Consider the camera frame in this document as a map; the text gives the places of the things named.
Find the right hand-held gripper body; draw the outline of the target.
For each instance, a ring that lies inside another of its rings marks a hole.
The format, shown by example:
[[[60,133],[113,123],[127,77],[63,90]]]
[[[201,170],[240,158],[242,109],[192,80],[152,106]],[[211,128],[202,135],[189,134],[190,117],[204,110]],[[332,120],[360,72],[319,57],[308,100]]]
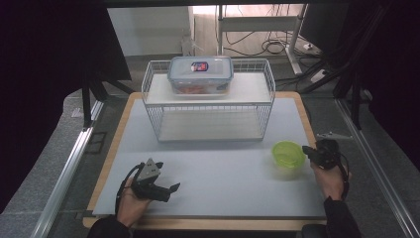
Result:
[[[349,168],[349,161],[340,151],[339,140],[350,140],[352,136],[344,136],[329,132],[317,134],[318,141],[311,161],[323,170],[330,170],[335,166],[345,165]]]

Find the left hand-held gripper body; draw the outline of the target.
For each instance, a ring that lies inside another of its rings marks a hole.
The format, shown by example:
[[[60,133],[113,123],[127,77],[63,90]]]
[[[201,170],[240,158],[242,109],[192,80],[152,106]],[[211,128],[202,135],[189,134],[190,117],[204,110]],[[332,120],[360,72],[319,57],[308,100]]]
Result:
[[[140,164],[139,170],[135,173],[131,189],[138,198],[148,198],[151,200],[164,200],[163,191],[155,185],[155,181],[160,175],[160,166],[152,158]]]

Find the green round plastic container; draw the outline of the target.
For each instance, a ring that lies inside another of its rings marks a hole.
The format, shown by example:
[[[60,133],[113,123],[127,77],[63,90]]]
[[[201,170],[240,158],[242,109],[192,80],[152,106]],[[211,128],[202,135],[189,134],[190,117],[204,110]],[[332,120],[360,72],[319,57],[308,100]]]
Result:
[[[271,147],[276,165],[283,169],[297,169],[305,162],[305,154],[299,144],[292,141],[279,141]]]

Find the white wire two-tier rack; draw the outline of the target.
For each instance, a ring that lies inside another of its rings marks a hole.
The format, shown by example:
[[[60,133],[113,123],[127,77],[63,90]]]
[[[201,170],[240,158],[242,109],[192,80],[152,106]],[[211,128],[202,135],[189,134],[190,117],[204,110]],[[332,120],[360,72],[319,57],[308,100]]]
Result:
[[[142,97],[157,139],[260,140],[275,83],[267,59],[231,59],[234,77],[222,96],[176,95],[167,79],[170,60],[148,63]]]

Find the clear rectangular blue-rimmed container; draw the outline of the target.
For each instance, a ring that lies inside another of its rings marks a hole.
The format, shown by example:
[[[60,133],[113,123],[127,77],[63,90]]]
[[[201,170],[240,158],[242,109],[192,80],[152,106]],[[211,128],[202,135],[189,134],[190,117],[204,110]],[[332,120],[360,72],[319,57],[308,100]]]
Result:
[[[229,57],[176,57],[169,63],[167,79],[176,95],[222,96],[234,77]]]

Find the person's left hand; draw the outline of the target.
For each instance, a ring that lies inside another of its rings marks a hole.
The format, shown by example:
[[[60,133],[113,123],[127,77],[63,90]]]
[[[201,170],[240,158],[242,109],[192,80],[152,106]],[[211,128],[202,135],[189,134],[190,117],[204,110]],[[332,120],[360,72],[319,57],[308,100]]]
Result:
[[[131,189],[132,181],[132,178],[128,178],[126,184],[123,186],[117,212],[117,220],[128,228],[132,227],[142,218],[152,202],[150,199],[137,198],[135,196]]]

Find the person's right hand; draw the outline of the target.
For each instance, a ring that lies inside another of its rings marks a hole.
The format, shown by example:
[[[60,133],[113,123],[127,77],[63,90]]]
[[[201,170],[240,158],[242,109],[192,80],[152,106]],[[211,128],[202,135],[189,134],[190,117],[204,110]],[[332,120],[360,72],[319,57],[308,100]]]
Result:
[[[343,173],[340,168],[335,166],[330,170],[323,170],[314,163],[311,163],[310,166],[324,197],[342,200],[345,186]]]

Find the grey table mat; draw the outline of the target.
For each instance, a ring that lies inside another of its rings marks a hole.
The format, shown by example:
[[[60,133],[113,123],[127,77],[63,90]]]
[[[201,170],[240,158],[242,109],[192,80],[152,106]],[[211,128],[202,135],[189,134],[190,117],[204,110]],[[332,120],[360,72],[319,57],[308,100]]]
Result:
[[[93,213],[112,214],[121,181],[152,158],[163,163],[157,184],[179,189],[169,201],[152,203],[149,216],[322,217],[323,195],[309,164],[290,175],[280,170],[271,155],[278,141],[308,143],[292,98],[274,101],[261,141],[208,143],[160,143],[137,99]]]

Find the black metal stand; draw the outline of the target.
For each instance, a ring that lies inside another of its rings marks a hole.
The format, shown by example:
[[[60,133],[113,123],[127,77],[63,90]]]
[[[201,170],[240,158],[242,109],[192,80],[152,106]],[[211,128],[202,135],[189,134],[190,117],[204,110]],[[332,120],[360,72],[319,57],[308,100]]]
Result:
[[[83,108],[83,130],[86,131],[93,123],[92,112],[90,107],[90,94],[93,94],[96,100],[103,102],[108,98],[108,92],[103,85],[107,82],[112,86],[122,90],[127,94],[134,92],[134,89],[123,84],[118,80],[113,80],[104,73],[98,72],[92,76],[85,76],[82,79],[82,108]]]
[[[329,74],[324,75],[319,81],[298,89],[300,94],[311,93],[324,84],[338,78],[338,82],[333,88],[332,95],[335,99],[343,99],[349,91],[351,94],[351,120],[360,129],[360,105],[361,105],[361,69],[363,55],[371,42],[379,23],[386,13],[386,8],[380,4],[372,7],[366,14],[365,19],[360,23],[356,30],[347,38],[343,44],[343,62],[332,69]]]

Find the white power strip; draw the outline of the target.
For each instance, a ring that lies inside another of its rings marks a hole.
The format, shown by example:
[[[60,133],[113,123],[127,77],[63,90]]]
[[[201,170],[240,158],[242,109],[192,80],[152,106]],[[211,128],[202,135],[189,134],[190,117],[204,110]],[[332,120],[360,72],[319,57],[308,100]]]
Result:
[[[329,71],[327,69],[320,69],[318,72],[316,72],[310,79],[312,83],[318,82],[321,80],[324,76],[328,75]]]

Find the dark curtain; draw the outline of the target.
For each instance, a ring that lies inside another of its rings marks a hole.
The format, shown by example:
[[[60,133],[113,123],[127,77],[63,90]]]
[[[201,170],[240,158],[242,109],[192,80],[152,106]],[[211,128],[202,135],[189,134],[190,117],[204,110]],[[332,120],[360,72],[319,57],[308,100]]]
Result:
[[[104,0],[0,0],[0,213],[50,139],[64,98],[131,78]]]
[[[347,66],[333,94],[352,86],[420,170],[420,0],[330,0],[308,6],[300,35],[333,69]]]

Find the white board panel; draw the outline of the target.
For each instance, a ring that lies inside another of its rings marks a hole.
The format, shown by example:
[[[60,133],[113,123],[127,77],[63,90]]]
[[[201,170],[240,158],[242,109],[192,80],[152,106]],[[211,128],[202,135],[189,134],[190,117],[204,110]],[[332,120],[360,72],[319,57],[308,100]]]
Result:
[[[181,42],[191,36],[192,8],[109,8],[125,57],[181,54]]]

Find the aluminium rail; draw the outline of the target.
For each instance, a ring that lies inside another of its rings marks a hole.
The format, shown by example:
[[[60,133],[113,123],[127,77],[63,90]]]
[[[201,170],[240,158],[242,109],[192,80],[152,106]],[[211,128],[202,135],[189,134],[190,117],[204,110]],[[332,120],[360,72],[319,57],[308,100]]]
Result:
[[[92,135],[94,125],[103,108],[103,105],[103,102],[96,101],[90,109],[91,115],[89,116],[89,119],[91,119],[92,122],[89,127],[82,129],[79,133],[30,238],[48,238],[48,234],[53,226],[53,222],[58,214],[87,143]]]
[[[339,108],[352,136],[362,152],[372,175],[377,182],[382,194],[385,197],[391,211],[394,214],[399,226],[406,238],[420,238],[420,225],[417,225],[403,202],[400,195],[391,184],[388,176],[385,174],[376,154],[373,152],[363,131],[358,129],[351,118],[351,110],[346,105],[344,99],[336,99],[336,105]]]

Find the white desk frame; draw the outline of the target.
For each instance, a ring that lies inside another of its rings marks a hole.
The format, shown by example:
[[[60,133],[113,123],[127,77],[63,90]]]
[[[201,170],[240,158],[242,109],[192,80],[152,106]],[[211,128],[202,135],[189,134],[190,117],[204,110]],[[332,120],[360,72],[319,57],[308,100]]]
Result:
[[[296,59],[294,50],[300,33],[301,25],[307,9],[307,4],[303,4],[297,16],[272,16],[272,17],[224,17],[222,5],[218,6],[217,34],[218,45],[217,54],[223,53],[223,33],[225,32],[273,32],[284,31],[292,32],[290,42],[284,47],[287,58],[295,75],[302,75],[303,72]]]

